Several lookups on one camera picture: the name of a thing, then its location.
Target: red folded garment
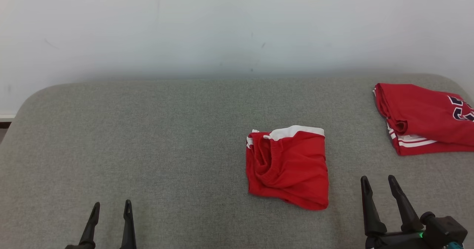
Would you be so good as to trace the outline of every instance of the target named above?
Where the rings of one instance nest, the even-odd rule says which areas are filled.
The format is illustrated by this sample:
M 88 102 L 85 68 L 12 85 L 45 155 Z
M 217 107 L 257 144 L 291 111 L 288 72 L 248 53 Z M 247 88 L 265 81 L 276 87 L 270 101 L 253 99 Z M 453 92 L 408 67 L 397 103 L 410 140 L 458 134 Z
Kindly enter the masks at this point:
M 324 130 L 294 125 L 247 137 L 248 192 L 305 209 L 327 208 Z
M 461 96 L 413 84 L 377 84 L 374 94 L 399 155 L 474 151 L 474 110 Z

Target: gray fabric surface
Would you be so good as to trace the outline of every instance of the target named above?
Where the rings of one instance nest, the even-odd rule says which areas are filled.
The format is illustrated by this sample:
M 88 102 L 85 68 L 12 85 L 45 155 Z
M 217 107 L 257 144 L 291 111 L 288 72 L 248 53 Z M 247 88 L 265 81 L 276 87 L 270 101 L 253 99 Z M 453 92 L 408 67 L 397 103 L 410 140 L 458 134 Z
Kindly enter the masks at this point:
M 139 248 L 363 248 L 362 175 L 381 220 L 400 229 L 389 174 L 418 215 L 451 215 L 471 231 L 465 245 L 474 248 L 474 153 L 397 156 L 374 105 L 377 82 L 467 98 L 436 75 L 101 82 L 37 92 L 0 145 L 0 248 L 77 244 L 97 201 L 97 248 L 119 248 L 127 198 Z M 293 124 L 325 129 L 324 211 L 247 193 L 245 137 Z

